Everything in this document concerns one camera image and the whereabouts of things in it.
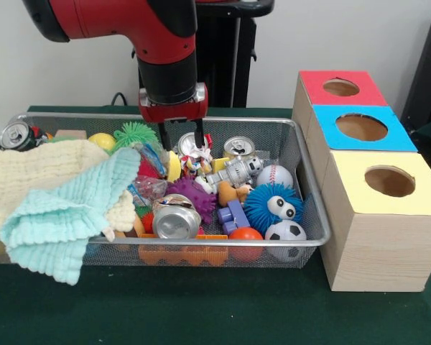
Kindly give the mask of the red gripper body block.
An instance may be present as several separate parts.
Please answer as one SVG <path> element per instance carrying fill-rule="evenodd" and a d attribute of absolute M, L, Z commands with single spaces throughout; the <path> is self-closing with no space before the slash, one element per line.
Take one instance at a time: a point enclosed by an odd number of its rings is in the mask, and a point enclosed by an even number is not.
<path fill-rule="evenodd" d="M 139 89 L 139 110 L 149 123 L 163 123 L 168 120 L 186 119 L 189 121 L 204 118 L 208 113 L 208 90 L 204 83 L 197 83 L 195 93 L 185 102 L 176 104 L 154 103 L 146 88 Z"/>

